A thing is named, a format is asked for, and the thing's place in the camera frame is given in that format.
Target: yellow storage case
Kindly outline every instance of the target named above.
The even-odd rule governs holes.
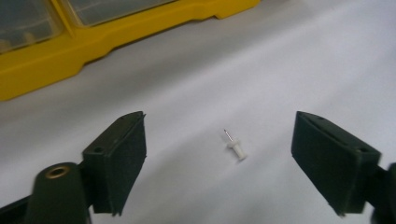
[[[36,43],[25,34],[27,46],[0,52],[0,100],[74,76],[84,63],[108,54],[117,46],[152,35],[186,21],[223,19],[249,9],[260,0],[176,0],[135,14],[89,27],[81,27],[65,3],[49,6],[61,28],[48,40]],[[1,42],[0,49],[7,46]]]

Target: yellow plastic container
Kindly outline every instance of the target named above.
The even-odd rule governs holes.
[[[260,3],[260,0],[170,1],[149,1],[149,5],[131,7],[129,13],[134,14],[130,15],[125,15],[128,11],[105,16],[100,14],[100,17],[91,15],[93,22],[84,23],[83,17],[87,14],[73,8],[76,6],[73,2],[79,1],[50,0],[50,4],[46,5],[50,7],[47,8],[48,15],[52,15],[52,10],[55,15],[51,16],[54,22],[47,40],[35,40],[30,35],[23,35],[25,47],[18,45],[12,48],[7,41],[0,39],[0,49],[3,46],[3,52],[0,51],[0,100],[8,100],[74,76],[84,63],[108,54],[117,46],[186,21],[213,16],[223,19]]]

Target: thumbtack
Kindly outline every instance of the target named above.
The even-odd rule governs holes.
[[[236,153],[236,155],[238,156],[239,160],[242,161],[247,157],[247,154],[242,151],[241,148],[241,141],[239,141],[238,139],[232,139],[230,134],[227,132],[227,130],[224,129],[225,134],[227,134],[228,138],[230,138],[230,141],[227,144],[227,147],[232,148],[233,151]]]

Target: push pin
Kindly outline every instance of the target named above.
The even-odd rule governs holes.
[[[227,134],[228,138],[230,138],[231,141],[227,144],[227,147],[233,149],[233,151],[236,153],[240,161],[244,160],[247,157],[247,154],[244,151],[242,151],[242,148],[240,146],[241,141],[239,141],[238,139],[233,140],[225,129],[224,132],[225,134]]]

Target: white surface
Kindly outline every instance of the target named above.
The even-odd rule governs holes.
[[[369,223],[338,217],[290,155],[297,110],[396,161],[396,2],[263,0],[113,51],[65,81],[0,103],[0,204],[143,110],[148,157],[122,217],[99,223]],[[223,129],[244,142],[235,161]]]

